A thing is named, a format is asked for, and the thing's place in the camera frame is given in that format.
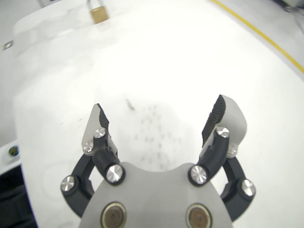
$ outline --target white table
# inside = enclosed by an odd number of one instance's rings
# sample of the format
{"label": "white table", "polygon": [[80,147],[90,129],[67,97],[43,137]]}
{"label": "white table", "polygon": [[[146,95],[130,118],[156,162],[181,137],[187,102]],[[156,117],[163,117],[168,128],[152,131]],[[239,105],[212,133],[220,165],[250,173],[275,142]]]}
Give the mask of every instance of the white table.
{"label": "white table", "polygon": [[[238,159],[257,187],[234,226],[303,227],[300,78],[207,0],[104,4],[111,18],[98,25],[86,0],[63,0],[15,26],[15,118],[38,225],[79,224],[59,185],[82,155],[94,103],[110,121],[121,161],[162,171],[197,162],[202,128],[224,94],[246,117]],[[96,189],[101,176],[95,171],[91,178]],[[219,192],[225,182],[222,172],[213,179]]]}

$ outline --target small bolt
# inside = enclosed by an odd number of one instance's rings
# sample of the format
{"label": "small bolt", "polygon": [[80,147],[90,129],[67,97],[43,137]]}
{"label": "small bolt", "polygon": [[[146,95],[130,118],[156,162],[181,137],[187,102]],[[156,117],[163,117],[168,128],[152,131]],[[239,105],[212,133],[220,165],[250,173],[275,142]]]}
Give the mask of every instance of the small bolt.
{"label": "small bolt", "polygon": [[105,134],[106,134],[106,129],[102,127],[102,128],[97,129],[95,131],[94,137],[95,138],[102,138],[102,137],[104,137]]}
{"label": "small bolt", "polygon": [[110,203],[100,219],[103,228],[122,228],[126,223],[126,209],[121,203]]}
{"label": "small bolt", "polygon": [[75,178],[73,176],[65,177],[60,185],[62,191],[70,191],[75,185]]}
{"label": "small bolt", "polygon": [[239,146],[235,143],[230,143],[228,146],[227,157],[234,158],[238,153]]}
{"label": "small bolt", "polygon": [[19,154],[19,149],[17,145],[14,145],[9,149],[9,155],[11,155],[12,157],[17,156],[18,154]]}
{"label": "small bolt", "polygon": [[206,171],[199,165],[194,165],[190,171],[191,178],[199,185],[204,184],[207,181]]}
{"label": "small bolt", "polygon": [[107,171],[107,180],[110,183],[116,183],[122,178],[123,172],[123,168],[119,164],[114,164]]}
{"label": "small bolt", "polygon": [[256,193],[256,188],[255,188],[253,182],[251,182],[251,181],[248,180],[248,179],[245,179],[245,180],[242,182],[241,188],[242,188],[243,192],[244,192],[248,197],[252,197],[252,196],[254,196],[255,193]]}
{"label": "small bolt", "polygon": [[94,147],[93,140],[86,142],[86,144],[82,147],[84,152],[90,153]]}
{"label": "small bolt", "polygon": [[206,207],[193,204],[187,209],[186,222],[188,228],[210,228],[211,216]]}
{"label": "small bolt", "polygon": [[229,137],[229,130],[225,127],[217,127],[216,128],[217,134],[219,134],[222,138],[228,138]]}

